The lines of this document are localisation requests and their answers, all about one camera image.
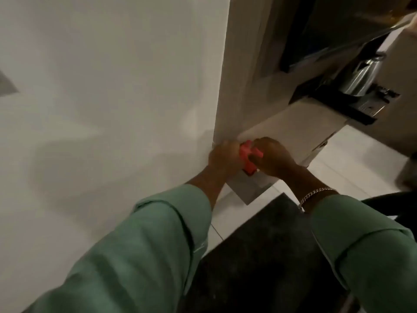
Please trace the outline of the person's left hand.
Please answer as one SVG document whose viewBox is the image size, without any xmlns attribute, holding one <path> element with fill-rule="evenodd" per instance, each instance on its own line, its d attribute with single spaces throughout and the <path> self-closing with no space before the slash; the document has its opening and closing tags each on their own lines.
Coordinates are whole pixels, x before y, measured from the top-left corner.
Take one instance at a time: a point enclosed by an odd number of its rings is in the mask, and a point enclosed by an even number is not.
<svg viewBox="0 0 417 313">
<path fill-rule="evenodd" d="M 210 152 L 208 157 L 208 167 L 215 171 L 218 175 L 228 179 L 236 175 L 242 169 L 230 169 L 226 165 L 225 161 L 225 142 L 216 145 Z"/>
</svg>

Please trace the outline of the person's right hand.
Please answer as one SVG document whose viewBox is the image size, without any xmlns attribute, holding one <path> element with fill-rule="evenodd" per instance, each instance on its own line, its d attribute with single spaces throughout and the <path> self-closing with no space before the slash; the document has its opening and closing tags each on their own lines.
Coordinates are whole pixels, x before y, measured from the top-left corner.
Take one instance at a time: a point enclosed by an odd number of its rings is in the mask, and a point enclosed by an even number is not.
<svg viewBox="0 0 417 313">
<path fill-rule="evenodd" d="M 269 176 L 284 180 L 298 167 L 287 149 L 270 137 L 257 138 L 253 140 L 252 146 L 253 150 L 258 149 L 263 156 L 252 153 L 248 156 L 249 160 Z"/>
</svg>

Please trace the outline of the pink plastic tool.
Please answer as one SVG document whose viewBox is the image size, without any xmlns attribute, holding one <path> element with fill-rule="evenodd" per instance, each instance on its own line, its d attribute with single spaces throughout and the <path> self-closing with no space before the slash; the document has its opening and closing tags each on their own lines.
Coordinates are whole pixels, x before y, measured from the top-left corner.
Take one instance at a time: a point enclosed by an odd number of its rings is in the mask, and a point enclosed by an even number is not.
<svg viewBox="0 0 417 313">
<path fill-rule="evenodd" d="M 247 140 L 239 147 L 239 156 L 244 162 L 243 172 L 249 177 L 253 176 L 258 171 L 256 165 L 250 160 L 250 156 L 263 158 L 263 152 L 257 147 L 253 146 L 253 141 Z"/>
</svg>

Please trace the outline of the person's left forearm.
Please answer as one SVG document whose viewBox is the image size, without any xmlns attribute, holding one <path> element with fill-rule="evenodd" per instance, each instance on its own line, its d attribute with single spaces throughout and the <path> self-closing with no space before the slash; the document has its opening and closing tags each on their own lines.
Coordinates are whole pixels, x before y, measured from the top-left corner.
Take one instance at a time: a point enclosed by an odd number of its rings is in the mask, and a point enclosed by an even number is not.
<svg viewBox="0 0 417 313">
<path fill-rule="evenodd" d="M 138 202 L 62 285 L 22 313 L 176 313 L 208 248 L 212 208 L 226 179 L 225 169 L 210 165 Z"/>
</svg>

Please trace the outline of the person's right forearm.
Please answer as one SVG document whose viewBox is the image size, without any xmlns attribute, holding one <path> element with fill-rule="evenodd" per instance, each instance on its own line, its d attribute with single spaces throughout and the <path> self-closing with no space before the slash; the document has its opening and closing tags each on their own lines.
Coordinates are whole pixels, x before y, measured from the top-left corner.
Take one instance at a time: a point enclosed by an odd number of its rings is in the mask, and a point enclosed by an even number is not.
<svg viewBox="0 0 417 313">
<path fill-rule="evenodd" d="M 334 274 L 367 313 L 417 313 L 417 242 L 412 232 L 298 166 L 283 180 L 301 201 Z"/>
</svg>

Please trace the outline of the light wooden cabinet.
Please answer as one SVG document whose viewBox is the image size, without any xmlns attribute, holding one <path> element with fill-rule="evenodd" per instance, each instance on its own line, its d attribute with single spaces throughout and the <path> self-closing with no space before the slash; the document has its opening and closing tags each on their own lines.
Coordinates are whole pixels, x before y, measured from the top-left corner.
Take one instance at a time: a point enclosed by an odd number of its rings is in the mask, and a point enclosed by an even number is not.
<svg viewBox="0 0 417 313">
<path fill-rule="evenodd" d="M 230 0 L 214 142 L 269 136 L 305 160 L 345 119 L 292 100 L 296 90 L 315 90 L 416 12 L 417 0 Z"/>
</svg>

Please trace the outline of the black kitchen appliance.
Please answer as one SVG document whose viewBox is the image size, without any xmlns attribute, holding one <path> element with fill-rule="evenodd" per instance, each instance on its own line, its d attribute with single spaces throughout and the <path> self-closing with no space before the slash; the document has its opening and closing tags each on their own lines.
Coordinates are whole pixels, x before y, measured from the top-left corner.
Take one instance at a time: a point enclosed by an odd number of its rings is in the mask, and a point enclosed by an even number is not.
<svg viewBox="0 0 417 313">
<path fill-rule="evenodd" d="M 378 120 L 383 109 L 400 98 L 400 94 L 382 86 L 372 84 L 368 93 L 362 97 L 344 94 L 326 84 L 301 84 L 289 100 L 293 104 L 303 98 L 312 98 L 341 115 L 365 126 Z"/>
</svg>

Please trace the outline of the dark floor mat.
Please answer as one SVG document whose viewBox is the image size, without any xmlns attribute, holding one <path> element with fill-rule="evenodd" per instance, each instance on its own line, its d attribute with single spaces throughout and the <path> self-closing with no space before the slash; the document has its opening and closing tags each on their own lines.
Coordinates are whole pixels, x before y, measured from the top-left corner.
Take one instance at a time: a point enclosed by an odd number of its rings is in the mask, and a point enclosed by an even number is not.
<svg viewBox="0 0 417 313">
<path fill-rule="evenodd" d="M 346 291 L 280 194 L 204 256 L 177 313 L 338 313 Z"/>
</svg>

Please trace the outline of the stainless steel kettle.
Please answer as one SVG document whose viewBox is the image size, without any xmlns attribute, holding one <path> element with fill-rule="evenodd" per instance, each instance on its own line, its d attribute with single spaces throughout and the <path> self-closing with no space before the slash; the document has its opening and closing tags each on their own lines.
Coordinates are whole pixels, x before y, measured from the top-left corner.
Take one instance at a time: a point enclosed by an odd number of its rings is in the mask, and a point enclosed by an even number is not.
<svg viewBox="0 0 417 313">
<path fill-rule="evenodd" d="M 386 57 L 385 52 L 376 52 L 371 58 L 351 61 L 335 79 L 338 91 L 358 98 L 364 96 L 373 84 Z"/>
</svg>

